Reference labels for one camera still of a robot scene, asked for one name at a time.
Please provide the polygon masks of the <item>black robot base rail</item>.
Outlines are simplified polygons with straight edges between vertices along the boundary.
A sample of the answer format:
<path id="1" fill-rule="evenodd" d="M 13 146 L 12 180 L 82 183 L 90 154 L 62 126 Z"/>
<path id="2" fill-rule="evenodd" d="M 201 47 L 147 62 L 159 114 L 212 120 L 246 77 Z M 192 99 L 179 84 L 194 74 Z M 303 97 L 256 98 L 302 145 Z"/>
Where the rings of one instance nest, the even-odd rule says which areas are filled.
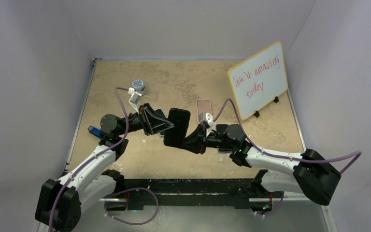
<path id="1" fill-rule="evenodd" d="M 112 186 L 112 196 L 127 210 L 144 206 L 229 206 L 261 211 L 282 192 L 270 193 L 249 178 L 232 179 L 123 179 Z"/>

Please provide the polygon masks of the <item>blue black stapler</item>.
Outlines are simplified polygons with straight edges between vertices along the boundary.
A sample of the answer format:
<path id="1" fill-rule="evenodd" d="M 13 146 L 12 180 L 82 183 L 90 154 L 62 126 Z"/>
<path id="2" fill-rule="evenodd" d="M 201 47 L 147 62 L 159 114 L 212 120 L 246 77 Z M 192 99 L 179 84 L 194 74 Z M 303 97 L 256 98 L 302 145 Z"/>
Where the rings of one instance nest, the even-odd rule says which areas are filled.
<path id="1" fill-rule="evenodd" d="M 89 126 L 89 127 L 87 128 L 87 130 L 88 130 L 88 132 L 89 132 L 90 134 L 92 134 L 93 136 L 99 138 L 100 140 L 102 139 L 102 135 L 101 135 L 101 131 L 100 131 L 100 129 L 98 129 L 98 128 L 94 127 L 94 126 Z"/>

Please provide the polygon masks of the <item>pink phone case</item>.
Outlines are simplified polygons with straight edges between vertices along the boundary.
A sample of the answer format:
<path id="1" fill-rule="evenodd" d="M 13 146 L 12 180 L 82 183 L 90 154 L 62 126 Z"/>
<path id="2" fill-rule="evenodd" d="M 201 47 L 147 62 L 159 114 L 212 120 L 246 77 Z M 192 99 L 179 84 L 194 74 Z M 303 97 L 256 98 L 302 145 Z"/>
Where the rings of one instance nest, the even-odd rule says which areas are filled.
<path id="1" fill-rule="evenodd" d="M 202 113 L 212 113 L 212 104 L 210 99 L 198 99 L 196 100 L 196 108 L 197 108 L 197 123 L 200 122 L 200 115 Z"/>

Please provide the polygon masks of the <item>phone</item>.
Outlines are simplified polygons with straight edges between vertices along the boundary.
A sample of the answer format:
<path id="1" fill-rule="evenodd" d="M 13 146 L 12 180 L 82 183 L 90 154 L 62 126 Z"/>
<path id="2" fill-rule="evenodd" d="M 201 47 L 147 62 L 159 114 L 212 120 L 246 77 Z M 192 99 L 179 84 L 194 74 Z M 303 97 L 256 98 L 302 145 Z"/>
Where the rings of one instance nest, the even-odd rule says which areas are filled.
<path id="1" fill-rule="evenodd" d="M 171 108 L 168 120 L 174 127 L 165 132 L 163 143 L 165 146 L 181 148 L 184 144 L 189 126 L 191 113 L 188 110 Z"/>
<path id="2" fill-rule="evenodd" d="M 161 108 L 156 109 L 155 113 L 163 118 L 167 118 L 167 116 L 165 115 L 164 111 Z M 165 135 L 165 131 L 163 131 L 164 128 L 166 128 L 165 122 L 160 122 L 159 125 L 157 126 L 157 131 L 160 137 L 164 137 Z"/>

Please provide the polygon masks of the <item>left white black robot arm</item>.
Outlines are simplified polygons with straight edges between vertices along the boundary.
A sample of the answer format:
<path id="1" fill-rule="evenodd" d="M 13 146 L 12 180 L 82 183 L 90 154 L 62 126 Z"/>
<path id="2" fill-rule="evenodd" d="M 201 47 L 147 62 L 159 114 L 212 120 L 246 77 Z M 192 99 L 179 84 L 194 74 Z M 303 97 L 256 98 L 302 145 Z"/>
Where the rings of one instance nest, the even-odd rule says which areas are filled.
<path id="1" fill-rule="evenodd" d="M 58 180 L 48 179 L 41 187 L 35 219 L 48 226 L 48 231 L 72 231 L 83 212 L 83 194 L 95 184 L 106 182 L 101 191 L 114 198 L 123 195 L 123 182 L 104 176 L 96 177 L 104 168 L 115 162 L 128 145 L 127 134 L 143 130 L 145 135 L 154 135 L 174 128 L 174 123 L 146 103 L 138 112 L 125 114 L 124 118 L 113 114 L 104 115 L 100 120 L 101 140 L 95 150 L 75 169 Z"/>

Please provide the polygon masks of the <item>white blue lidded jar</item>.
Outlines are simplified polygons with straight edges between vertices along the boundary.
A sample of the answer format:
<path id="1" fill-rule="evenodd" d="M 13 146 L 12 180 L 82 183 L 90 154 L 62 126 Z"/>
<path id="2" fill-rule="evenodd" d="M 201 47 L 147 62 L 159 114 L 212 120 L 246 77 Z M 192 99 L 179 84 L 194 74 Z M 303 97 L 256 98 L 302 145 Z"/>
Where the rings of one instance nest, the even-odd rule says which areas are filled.
<path id="1" fill-rule="evenodd" d="M 144 81 L 141 79 L 134 80 L 132 82 L 132 87 L 141 95 L 144 95 L 146 93 Z"/>

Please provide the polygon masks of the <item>yellow framed whiteboard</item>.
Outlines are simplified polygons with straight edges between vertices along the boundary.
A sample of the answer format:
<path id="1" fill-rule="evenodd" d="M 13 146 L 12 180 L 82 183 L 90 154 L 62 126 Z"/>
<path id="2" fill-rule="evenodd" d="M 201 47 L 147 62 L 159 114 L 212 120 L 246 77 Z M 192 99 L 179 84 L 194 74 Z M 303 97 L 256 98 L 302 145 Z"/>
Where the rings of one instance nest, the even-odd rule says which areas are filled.
<path id="1" fill-rule="evenodd" d="M 241 120 L 253 116 L 288 89 L 284 49 L 276 41 L 228 71 Z"/>

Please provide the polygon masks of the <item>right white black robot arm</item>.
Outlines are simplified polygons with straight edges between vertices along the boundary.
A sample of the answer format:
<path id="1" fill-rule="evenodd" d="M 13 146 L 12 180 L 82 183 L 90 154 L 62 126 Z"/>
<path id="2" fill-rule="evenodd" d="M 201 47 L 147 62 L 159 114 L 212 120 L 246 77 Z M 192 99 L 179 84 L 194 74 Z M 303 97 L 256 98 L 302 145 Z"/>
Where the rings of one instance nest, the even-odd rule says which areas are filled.
<path id="1" fill-rule="evenodd" d="M 269 192 L 288 191 L 304 194 L 319 205 L 329 205 L 342 177 L 341 173 L 318 152 L 285 153 L 252 145 L 238 124 L 224 133 L 206 133 L 204 126 L 184 139 L 180 149 L 203 154 L 207 148 L 230 149 L 231 160 L 238 166 L 264 168 L 260 179 L 252 183 L 252 191 L 263 197 Z"/>

